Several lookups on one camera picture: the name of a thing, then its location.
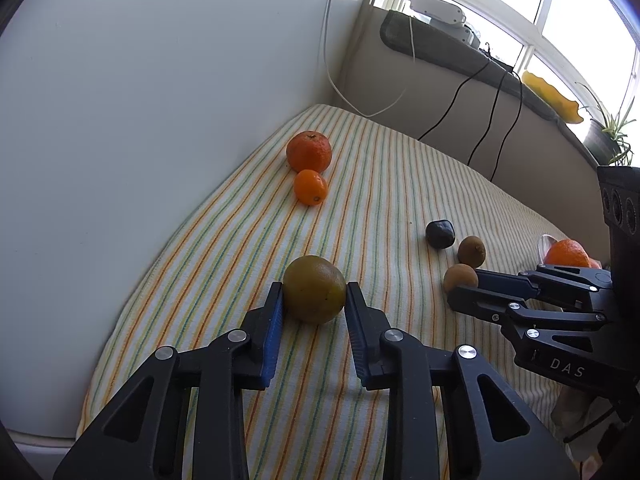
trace black cable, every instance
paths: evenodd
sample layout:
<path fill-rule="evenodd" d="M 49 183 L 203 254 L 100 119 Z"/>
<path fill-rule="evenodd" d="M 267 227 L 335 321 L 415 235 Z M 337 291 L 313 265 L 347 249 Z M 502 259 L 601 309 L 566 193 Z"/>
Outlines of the black cable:
<path fill-rule="evenodd" d="M 456 90 L 456 93 L 453 95 L 453 99 L 451 100 L 451 104 L 449 105 L 449 108 L 447 108 L 447 111 L 444 112 L 444 115 L 440 118 L 440 120 L 435 123 L 431 128 L 429 128 L 426 132 L 424 132 L 420 137 L 418 137 L 418 140 L 422 140 L 422 138 L 428 134 L 431 130 L 435 129 L 437 126 L 439 126 L 439 124 L 444 120 L 444 118 L 447 116 L 447 114 L 449 113 L 449 111 L 451 110 L 451 107 L 453 106 L 453 103 L 456 102 L 456 98 L 458 97 L 458 93 L 460 92 L 460 89 L 469 81 L 471 81 L 473 78 L 475 78 L 479 73 L 482 72 L 482 70 L 484 70 L 487 66 L 489 66 L 489 63 L 491 63 L 491 57 L 487 60 L 487 62 L 482 66 L 482 68 L 480 70 L 478 70 L 475 74 L 470 75 L 469 77 L 467 77 L 462 83 L 460 83 L 460 86 L 458 86 L 458 89 Z"/>
<path fill-rule="evenodd" d="M 494 181 L 495 171 L 498 169 L 498 161 L 500 161 L 500 154 L 502 153 L 502 148 L 504 146 L 504 141 L 507 140 L 507 137 L 509 137 L 509 134 L 511 133 L 511 130 L 513 130 L 513 127 L 518 122 L 518 119 L 520 118 L 520 112 L 522 111 L 522 79 L 520 79 L 520 76 L 518 75 L 517 72 L 513 72 L 513 75 L 516 76 L 518 78 L 518 81 L 520 82 L 520 105 L 518 106 L 518 113 L 516 115 L 516 120 L 513 121 L 513 124 L 511 125 L 511 128 L 509 128 L 509 131 L 507 131 L 507 133 L 504 134 L 504 137 L 502 138 L 502 144 L 500 145 L 500 150 L 498 150 L 498 156 L 495 158 L 494 172 L 491 174 L 491 178 L 489 179 L 489 182 L 493 182 Z"/>
<path fill-rule="evenodd" d="M 571 442 L 573 442 L 576 438 L 578 438 L 579 436 L 583 436 L 585 433 L 587 433 L 587 431 L 592 430 L 593 428 L 595 428 L 598 424 L 600 424 L 603 420 L 605 420 L 609 415 L 611 415 L 611 413 L 615 412 L 616 409 L 615 407 L 612 407 L 610 410 L 607 410 L 606 412 L 604 412 L 602 415 L 600 415 L 596 420 L 592 420 L 589 424 L 587 424 L 584 428 L 582 428 L 580 431 L 576 431 L 574 434 L 572 434 L 571 436 L 566 436 L 562 441 L 565 444 L 570 444 Z"/>
<path fill-rule="evenodd" d="M 536 23 L 536 20 L 538 19 L 538 13 L 540 12 L 540 7 L 542 7 L 542 0 L 538 1 L 538 8 L 536 9 L 536 15 L 533 18 L 533 23 Z"/>
<path fill-rule="evenodd" d="M 489 124 L 487 125 L 486 130 L 484 131 L 484 135 L 480 138 L 480 140 L 478 140 L 478 142 L 476 143 L 476 146 L 473 148 L 473 151 L 471 152 L 471 155 L 469 155 L 469 160 L 466 162 L 468 166 L 471 164 L 471 159 L 473 158 L 474 153 L 478 149 L 478 146 L 480 146 L 480 143 L 484 140 L 486 135 L 489 133 L 489 129 L 491 129 L 491 123 L 494 120 L 495 104 L 498 102 L 498 95 L 500 95 L 500 88 L 502 88 L 502 82 L 504 81 L 504 78 L 507 74 L 508 72 L 505 70 L 504 74 L 502 74 L 502 77 L 500 78 L 500 82 L 498 83 L 498 89 L 495 92 L 494 105 L 491 107 L 491 115 L 489 115 Z"/>

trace citrus fruit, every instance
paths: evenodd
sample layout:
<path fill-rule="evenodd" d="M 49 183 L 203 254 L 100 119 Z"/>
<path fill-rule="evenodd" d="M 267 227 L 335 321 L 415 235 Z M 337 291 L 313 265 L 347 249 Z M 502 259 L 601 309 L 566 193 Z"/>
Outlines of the citrus fruit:
<path fill-rule="evenodd" d="M 458 246 L 458 261 L 474 269 L 480 267 L 486 258 L 484 243 L 477 236 L 468 236 Z"/>
<path fill-rule="evenodd" d="M 346 300 L 344 276 L 320 256 L 300 256 L 282 277 L 284 309 L 306 323 L 322 324 L 333 319 Z"/>
<path fill-rule="evenodd" d="M 302 170 L 293 181 L 293 192 L 306 205 L 321 204 L 328 192 L 326 180 L 317 171 Z"/>
<path fill-rule="evenodd" d="M 589 256 L 575 240 L 560 240 L 553 244 L 545 256 L 547 265 L 589 267 Z"/>
<path fill-rule="evenodd" d="M 478 275 L 473 267 L 465 264 L 455 264 L 447 269 L 442 280 L 442 287 L 448 294 L 458 285 L 478 286 Z"/>
<path fill-rule="evenodd" d="M 287 144 L 287 160 L 296 171 L 322 173 L 331 164 L 331 144 L 318 132 L 301 132 Z"/>

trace window frame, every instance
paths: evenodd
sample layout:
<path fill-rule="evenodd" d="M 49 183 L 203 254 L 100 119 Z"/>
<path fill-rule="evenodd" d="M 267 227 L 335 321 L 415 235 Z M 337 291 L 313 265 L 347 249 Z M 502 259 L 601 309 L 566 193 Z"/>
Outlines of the window frame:
<path fill-rule="evenodd" d="M 588 107 L 591 116 L 602 122 L 603 117 L 597 109 L 597 102 L 589 92 L 597 93 L 580 72 L 569 60 L 542 35 L 546 19 L 551 8 L 552 0 L 540 0 L 538 11 L 533 22 L 517 12 L 513 7 L 502 0 L 454 0 L 478 13 L 480 16 L 492 22 L 504 32 L 523 44 L 523 49 L 518 56 L 514 67 L 515 71 L 522 73 L 529 65 L 533 55 L 536 55 L 546 64 L 562 82 L 574 93 L 581 103 Z M 384 8 L 401 10 L 404 0 L 385 0 Z M 640 55 L 636 48 L 628 84 L 622 101 L 622 110 L 630 103 L 638 88 L 638 72 L 640 70 Z"/>

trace striped fabric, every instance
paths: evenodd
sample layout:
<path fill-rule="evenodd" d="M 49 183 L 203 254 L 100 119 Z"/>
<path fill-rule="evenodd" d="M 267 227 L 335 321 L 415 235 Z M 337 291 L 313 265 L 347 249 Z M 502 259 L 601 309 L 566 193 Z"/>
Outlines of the striped fabric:
<path fill-rule="evenodd" d="M 296 202 L 285 146 L 317 130 L 334 149 L 324 172 L 329 197 Z M 124 307 L 86 396 L 78 434 L 156 348 L 185 351 L 238 327 L 272 281 L 302 254 L 333 262 L 358 281 L 370 306 L 425 344 L 469 343 L 548 426 L 559 387 L 513 364 L 495 325 L 448 309 L 442 276 L 454 249 L 437 253 L 425 225 L 450 219 L 458 239 L 486 243 L 484 267 L 515 273 L 536 263 L 541 234 L 562 233 L 446 155 L 339 108 L 316 105 L 269 138 L 185 220 Z M 434 395 L 440 406 L 437 389 Z M 191 477 L 192 399 L 184 477 Z M 375 479 L 382 476 L 387 392 L 360 387 L 344 316 L 321 327 L 286 320 L 276 376 L 244 393 L 253 479 Z M 440 461 L 447 477 L 442 416 Z"/>

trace orange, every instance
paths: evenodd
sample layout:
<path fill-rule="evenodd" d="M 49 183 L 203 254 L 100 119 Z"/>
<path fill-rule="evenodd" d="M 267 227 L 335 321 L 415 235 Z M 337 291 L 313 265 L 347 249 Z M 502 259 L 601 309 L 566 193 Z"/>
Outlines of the orange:
<path fill-rule="evenodd" d="M 589 256 L 575 240 L 560 240 L 553 244 L 545 256 L 549 265 L 589 267 Z"/>
<path fill-rule="evenodd" d="M 331 144 L 318 132 L 301 132 L 287 144 L 287 160 L 296 171 L 322 173 L 331 164 Z"/>
<path fill-rule="evenodd" d="M 328 192 L 326 180 L 317 171 L 302 170 L 293 181 L 293 192 L 306 205 L 321 204 Z"/>

